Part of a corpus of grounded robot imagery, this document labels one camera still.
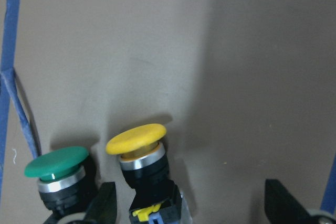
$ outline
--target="green mushroom button cap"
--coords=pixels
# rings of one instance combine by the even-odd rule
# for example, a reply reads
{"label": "green mushroom button cap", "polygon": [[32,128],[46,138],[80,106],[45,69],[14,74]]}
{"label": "green mushroom button cap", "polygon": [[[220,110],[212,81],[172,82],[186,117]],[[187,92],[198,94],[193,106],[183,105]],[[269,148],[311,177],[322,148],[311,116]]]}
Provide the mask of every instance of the green mushroom button cap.
{"label": "green mushroom button cap", "polygon": [[25,168],[25,175],[45,182],[57,180],[76,171],[88,156],[89,152],[84,147],[62,148],[31,161]]}

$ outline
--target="yellow push button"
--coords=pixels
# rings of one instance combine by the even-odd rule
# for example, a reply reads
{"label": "yellow push button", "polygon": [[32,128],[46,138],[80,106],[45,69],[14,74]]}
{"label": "yellow push button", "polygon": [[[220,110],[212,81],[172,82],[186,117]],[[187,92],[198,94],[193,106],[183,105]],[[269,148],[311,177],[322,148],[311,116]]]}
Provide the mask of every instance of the yellow push button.
{"label": "yellow push button", "polygon": [[132,215],[134,217],[137,216],[140,222],[149,221],[149,215],[153,212],[159,211],[160,207],[161,207],[161,204],[142,208],[142,209],[134,211]]}
{"label": "yellow push button", "polygon": [[139,126],[112,138],[106,145],[106,152],[113,155],[133,152],[160,140],[166,132],[158,123]]}

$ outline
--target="gray surface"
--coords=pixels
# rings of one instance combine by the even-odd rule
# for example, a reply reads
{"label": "gray surface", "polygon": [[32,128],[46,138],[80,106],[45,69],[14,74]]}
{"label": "gray surface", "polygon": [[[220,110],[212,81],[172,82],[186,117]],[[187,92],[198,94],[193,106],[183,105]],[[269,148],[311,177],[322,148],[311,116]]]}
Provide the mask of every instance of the gray surface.
{"label": "gray surface", "polygon": [[[104,146],[148,122],[168,129],[195,223],[267,223],[265,178],[308,208],[322,199],[336,143],[335,13],[336,0],[22,0],[15,66],[43,152],[88,147],[97,181],[117,182],[119,223],[134,192]],[[0,223],[49,214],[22,175],[30,159],[11,109]]]}

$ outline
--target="white scuff mark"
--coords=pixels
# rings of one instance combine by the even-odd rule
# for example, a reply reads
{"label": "white scuff mark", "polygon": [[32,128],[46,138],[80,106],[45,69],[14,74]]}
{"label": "white scuff mark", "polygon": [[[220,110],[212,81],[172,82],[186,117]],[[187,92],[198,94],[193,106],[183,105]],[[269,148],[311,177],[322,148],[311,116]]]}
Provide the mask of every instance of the white scuff mark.
{"label": "white scuff mark", "polygon": [[16,163],[15,163],[15,159],[16,159],[16,155],[17,155],[17,153],[16,153],[16,149],[15,149],[15,148],[12,148],[12,150],[13,150],[13,152],[14,152],[13,163],[16,164]]}

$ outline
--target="yellow mushroom button cap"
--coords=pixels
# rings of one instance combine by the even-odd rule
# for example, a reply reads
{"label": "yellow mushroom button cap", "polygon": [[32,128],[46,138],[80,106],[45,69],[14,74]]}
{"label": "yellow mushroom button cap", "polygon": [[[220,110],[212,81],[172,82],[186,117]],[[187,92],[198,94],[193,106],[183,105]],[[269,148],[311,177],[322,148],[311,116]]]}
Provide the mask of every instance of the yellow mushroom button cap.
{"label": "yellow mushroom button cap", "polygon": [[132,152],[160,140],[166,132],[158,123],[139,126],[112,138],[106,145],[106,152],[114,155]]}

